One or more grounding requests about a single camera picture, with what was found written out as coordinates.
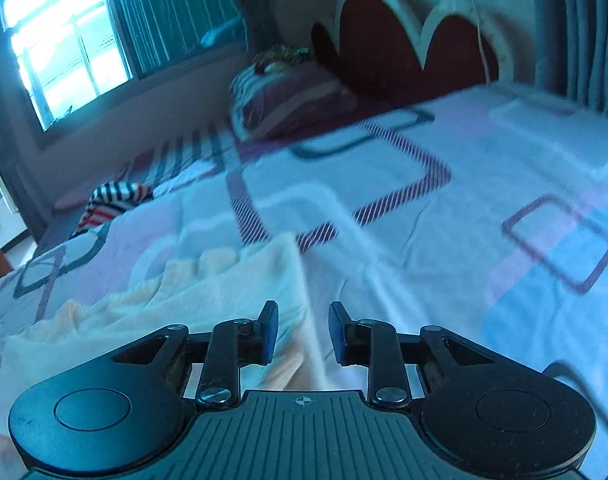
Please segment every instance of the cream towel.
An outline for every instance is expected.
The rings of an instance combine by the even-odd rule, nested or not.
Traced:
[[[9,337],[0,370],[0,437],[8,437],[15,399],[33,384],[172,323],[210,332],[224,320],[257,319],[266,300],[279,305],[273,364],[243,368],[242,391],[327,389],[299,248],[294,236],[285,234],[239,253],[220,249],[206,251],[199,261],[169,261],[158,278],[91,306],[68,301],[52,319]],[[296,372],[297,384],[289,384]],[[5,438],[0,438],[0,479],[11,480],[23,469]]]

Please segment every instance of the round button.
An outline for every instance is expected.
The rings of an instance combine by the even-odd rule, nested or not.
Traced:
[[[205,388],[199,392],[199,400],[213,406],[225,404],[233,394],[227,388]]]
[[[124,394],[103,388],[78,390],[60,399],[55,406],[57,420],[76,431],[100,431],[115,426],[130,412]]]
[[[477,415],[500,431],[529,433],[550,419],[550,406],[536,395],[519,390],[492,392],[477,401]]]
[[[385,388],[378,389],[375,393],[375,397],[379,402],[388,404],[390,406],[395,406],[404,402],[407,395],[406,392],[404,392],[401,388],[386,386]]]

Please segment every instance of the bedsheet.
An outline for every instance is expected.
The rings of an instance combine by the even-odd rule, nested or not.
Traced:
[[[0,355],[8,333],[66,300],[91,304],[169,259],[285,231],[298,233],[335,387],[364,387],[366,371],[335,363],[331,301],[399,332],[442,325],[587,396],[599,427],[583,472],[608,478],[608,121],[526,87],[257,150],[54,248],[0,280]]]
[[[365,97],[358,98],[357,102],[359,106],[351,112],[343,112],[332,118],[304,124],[274,139],[241,140],[234,133],[228,117],[195,128],[190,133],[167,139],[121,164],[116,171],[119,177],[105,176],[90,186],[82,199],[84,203],[65,210],[54,210],[35,254],[37,256],[44,254],[68,240],[84,213],[86,196],[90,198],[93,189],[107,180],[128,180],[157,187],[179,177],[197,160],[213,164],[213,170],[206,175],[212,176],[237,168],[241,164],[255,160],[258,156],[280,150],[297,140],[330,132],[396,108],[395,104],[390,102],[373,101]]]

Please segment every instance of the ribbed surface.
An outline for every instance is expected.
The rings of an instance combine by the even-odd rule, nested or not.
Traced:
[[[355,392],[251,392],[235,410],[198,417],[143,480],[475,478],[433,455],[404,415]]]

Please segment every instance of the red headboard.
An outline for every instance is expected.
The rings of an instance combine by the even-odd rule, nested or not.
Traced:
[[[340,0],[336,30],[315,23],[311,38],[318,62],[354,91],[413,104],[485,82],[477,28],[466,11],[451,0],[422,26],[404,0]],[[482,23],[490,79],[512,79],[506,41],[494,23]]]

